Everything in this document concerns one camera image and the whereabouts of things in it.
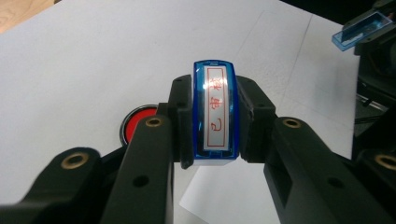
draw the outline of white table surface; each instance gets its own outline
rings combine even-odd
[[[124,116],[166,102],[172,80],[204,59],[234,63],[279,116],[348,157],[358,58],[332,45],[340,29],[276,0],[62,1],[0,35],[0,203],[20,200],[66,149],[120,147]],[[176,165],[175,223],[278,222],[262,167]]]

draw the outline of transparent blue case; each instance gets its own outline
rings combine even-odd
[[[332,42],[342,51],[350,49],[360,40],[377,32],[392,23],[392,20],[380,12],[364,18],[361,21],[347,27],[345,30],[332,36]]]
[[[194,63],[194,164],[222,165],[238,157],[238,106],[232,63],[219,60]]]

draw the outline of red circular object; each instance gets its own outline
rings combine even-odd
[[[131,142],[131,139],[134,137],[134,130],[136,129],[137,123],[146,117],[153,116],[157,113],[157,109],[153,108],[144,108],[142,110],[137,111],[135,114],[131,116],[126,124],[125,129],[125,137],[128,143]]]

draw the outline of black machine part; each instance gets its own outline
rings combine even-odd
[[[277,118],[253,80],[237,81],[240,154],[265,163],[282,223],[395,223],[394,150],[339,157],[303,121]],[[191,76],[179,77],[169,102],[138,123],[127,147],[103,158],[84,147],[59,154],[19,203],[0,206],[0,223],[172,223],[174,162],[193,163],[183,126],[191,123],[190,96]]]

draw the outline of label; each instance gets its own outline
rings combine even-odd
[[[229,150],[229,97],[225,66],[205,66],[204,150]]]

